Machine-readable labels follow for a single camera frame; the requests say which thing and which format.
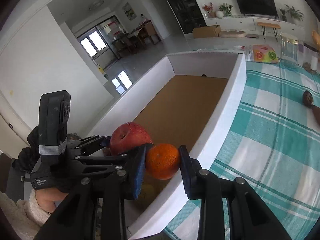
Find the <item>glass jar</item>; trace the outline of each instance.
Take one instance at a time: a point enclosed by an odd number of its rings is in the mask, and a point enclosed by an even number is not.
[[[299,41],[296,36],[287,33],[280,33],[281,37],[281,58],[280,65],[284,67],[295,67],[298,63]]]
[[[318,50],[310,44],[303,43],[303,68],[310,73],[316,73],[318,67]]]

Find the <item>cardboard box bottom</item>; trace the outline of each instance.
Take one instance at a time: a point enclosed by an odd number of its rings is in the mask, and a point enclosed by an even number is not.
[[[186,145],[190,151],[211,117],[228,82],[225,78],[176,75],[134,119],[150,134],[153,143]],[[136,202],[144,211],[170,180],[145,175]]]

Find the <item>person's hand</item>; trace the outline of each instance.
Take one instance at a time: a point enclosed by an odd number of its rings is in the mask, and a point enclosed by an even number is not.
[[[56,209],[54,202],[64,200],[67,195],[67,193],[61,192],[56,187],[36,190],[36,199],[39,206],[49,213]]]

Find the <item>colorful fruit-print box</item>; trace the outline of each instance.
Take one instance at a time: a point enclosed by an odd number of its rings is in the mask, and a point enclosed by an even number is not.
[[[269,45],[253,45],[252,50],[254,61],[265,63],[279,62],[275,50]]]

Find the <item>orange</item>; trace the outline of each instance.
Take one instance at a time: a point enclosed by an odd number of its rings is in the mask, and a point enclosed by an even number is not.
[[[155,179],[171,179],[179,167],[179,152],[169,143],[154,145],[147,153],[146,170]]]

